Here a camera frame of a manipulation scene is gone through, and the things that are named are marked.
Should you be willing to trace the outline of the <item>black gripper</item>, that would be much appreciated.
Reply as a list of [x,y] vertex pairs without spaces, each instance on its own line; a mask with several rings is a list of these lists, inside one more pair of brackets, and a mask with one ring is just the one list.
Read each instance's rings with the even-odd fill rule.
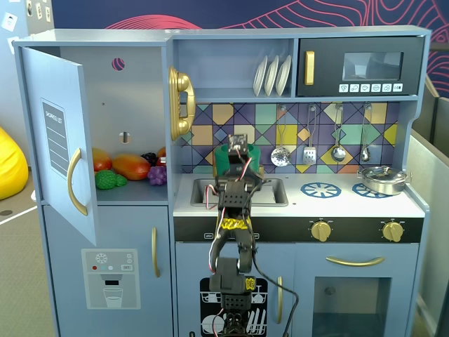
[[228,154],[229,177],[215,179],[218,193],[217,207],[221,211],[250,211],[253,195],[264,185],[263,177],[251,168],[247,169],[247,178],[242,178],[246,161],[237,153]]

